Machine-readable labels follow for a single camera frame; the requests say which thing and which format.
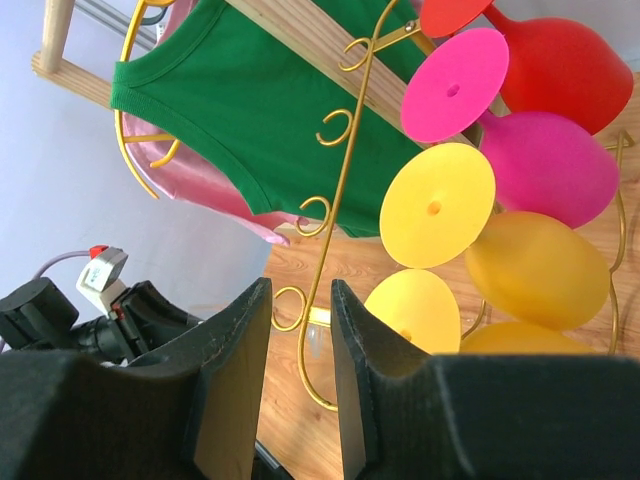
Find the clothing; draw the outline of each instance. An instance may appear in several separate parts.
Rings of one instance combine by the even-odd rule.
[[[197,0],[177,0],[172,8],[167,28],[158,43],[164,42],[182,24],[197,4]],[[158,127],[123,114],[124,134],[153,135],[164,133]],[[131,160],[144,175],[162,192],[173,199],[186,200],[203,205],[235,220],[269,243],[289,245],[289,239],[274,230],[283,223],[308,223],[297,215],[284,212],[253,215],[242,194],[213,164],[207,162],[188,146],[182,144],[173,160],[161,168],[151,168],[150,163],[164,157],[172,142],[128,143],[126,148]]]
[[[386,0],[316,0],[354,37],[370,36]],[[415,17],[408,0],[389,15],[385,31]],[[411,42],[379,58],[408,81],[424,60]],[[346,119],[322,124],[356,100],[224,0],[200,0],[156,49],[116,65],[111,104],[184,141],[224,172],[254,214],[286,211],[321,219],[333,199],[345,145],[315,139],[340,136]],[[338,224],[352,236],[379,235],[378,218],[396,173],[420,148],[365,108]]]

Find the green shirt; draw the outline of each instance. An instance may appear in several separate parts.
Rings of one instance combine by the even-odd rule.
[[[385,0],[314,0],[354,37],[371,36]],[[383,33],[416,17],[408,0]],[[407,82],[424,60],[409,40],[379,58]],[[224,0],[200,0],[154,50],[116,65],[111,106],[169,132],[226,174],[254,214],[284,211],[321,219],[333,201],[346,142],[324,147],[346,127],[338,108],[356,99]],[[379,234],[382,200],[420,148],[365,108],[338,224],[352,236]]]

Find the wooden floor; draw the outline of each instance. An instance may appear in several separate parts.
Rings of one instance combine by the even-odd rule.
[[[636,92],[627,109],[613,125],[598,135],[603,144],[612,144],[616,132],[626,128],[640,140],[640,76],[636,76]],[[636,234],[640,219],[640,146],[625,150],[622,168],[622,192],[629,222],[626,259],[615,274],[614,281],[620,303],[623,327],[618,352],[640,357],[640,238]],[[612,262],[618,246],[617,216],[611,206],[598,219],[580,229]],[[274,247],[265,276],[272,278],[274,291],[298,285],[308,291],[317,264],[323,239],[292,236],[290,248]],[[384,251],[379,241],[358,241],[344,237],[332,242],[320,289],[317,306],[329,306],[329,285],[332,279],[347,280],[360,299],[391,273],[402,269]],[[433,269],[453,290],[460,305],[464,325],[470,325],[478,311],[480,296],[475,291],[457,258],[445,266]],[[295,320],[299,312],[298,299],[289,294],[275,305],[282,323]],[[489,321],[506,318],[491,312]],[[584,327],[571,335],[606,352],[611,332],[611,310],[607,304]],[[335,401],[331,339],[323,332],[324,341],[314,358],[307,349],[308,369],[316,388]],[[316,405],[307,395],[298,377],[296,366],[297,332],[272,335],[267,360],[258,438],[285,465],[296,479],[342,478],[338,418],[335,413]]]

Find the pink shirt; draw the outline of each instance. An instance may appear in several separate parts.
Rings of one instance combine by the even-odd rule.
[[[177,0],[172,8],[167,28],[159,43],[166,40],[182,23],[196,5],[197,0]],[[164,133],[150,123],[123,113],[125,136]],[[180,145],[176,155],[160,168],[150,163],[164,157],[172,142],[129,143],[127,150],[131,160],[144,175],[170,198],[203,205],[244,225],[269,243],[289,245],[289,240],[274,229],[283,223],[308,223],[297,215],[283,212],[253,215],[247,202],[231,181],[205,158],[186,145]]]

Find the yellow plastic cup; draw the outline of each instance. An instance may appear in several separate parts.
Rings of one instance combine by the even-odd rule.
[[[496,192],[491,165],[462,143],[416,155],[389,186],[380,211],[380,237],[389,255],[409,268],[448,262],[484,228]]]
[[[567,354],[595,353],[559,332],[525,322],[487,325],[462,341],[460,353],[474,354]]]
[[[593,318],[611,282],[607,263],[593,245],[538,213],[491,217],[465,260],[491,305],[552,330],[577,328]]]
[[[402,270],[384,279],[365,307],[421,350],[456,353],[460,310],[447,284],[427,270]]]

